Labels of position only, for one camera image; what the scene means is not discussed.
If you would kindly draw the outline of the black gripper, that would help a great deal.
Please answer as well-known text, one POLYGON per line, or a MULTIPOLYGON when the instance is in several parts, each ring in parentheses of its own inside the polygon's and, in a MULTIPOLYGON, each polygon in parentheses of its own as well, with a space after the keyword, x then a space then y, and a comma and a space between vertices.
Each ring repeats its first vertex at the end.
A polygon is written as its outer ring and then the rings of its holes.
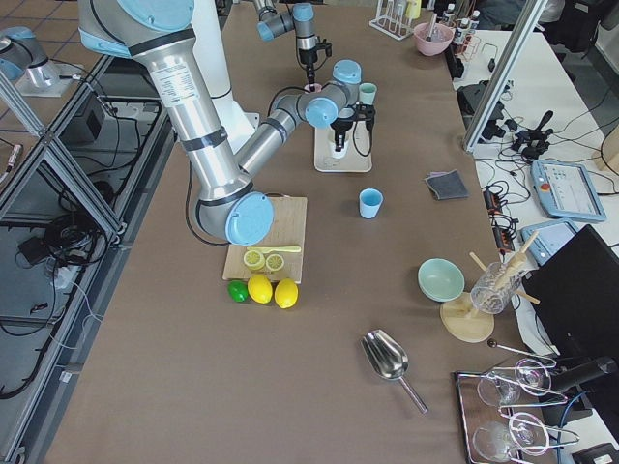
POLYGON ((332 56, 332 44, 326 39, 298 39, 297 57, 301 67, 306 71, 308 84, 315 83, 315 63, 318 61, 318 52, 324 51, 325 57, 332 56))
POLYGON ((373 104, 356 103, 343 109, 343 114, 331 124, 334 133, 334 152, 341 153, 345 147, 345 134, 354 123, 364 122, 369 134, 373 132, 375 107, 373 104))

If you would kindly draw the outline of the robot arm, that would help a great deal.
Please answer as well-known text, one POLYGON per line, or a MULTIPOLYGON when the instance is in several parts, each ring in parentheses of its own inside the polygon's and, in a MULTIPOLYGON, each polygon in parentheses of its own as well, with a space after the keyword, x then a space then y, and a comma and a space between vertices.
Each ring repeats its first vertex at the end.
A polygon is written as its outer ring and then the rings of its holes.
POLYGON ((264 42, 273 41, 288 32, 295 34, 295 56, 298 65, 305 71, 311 92, 318 90, 315 73, 321 51, 325 59, 332 56, 332 44, 321 39, 315 32, 314 11, 311 3, 295 3, 285 12, 278 12, 275 1, 253 1, 257 13, 257 32, 264 42))
POLYGON ((359 99, 362 68, 335 63, 320 91, 284 95, 247 141, 232 145, 221 116, 230 91, 212 1, 81 1, 79 33, 95 52, 144 66, 177 132, 201 191, 195 219, 205 232, 251 246, 269 233, 274 208, 253 177, 303 122, 326 129, 359 99))

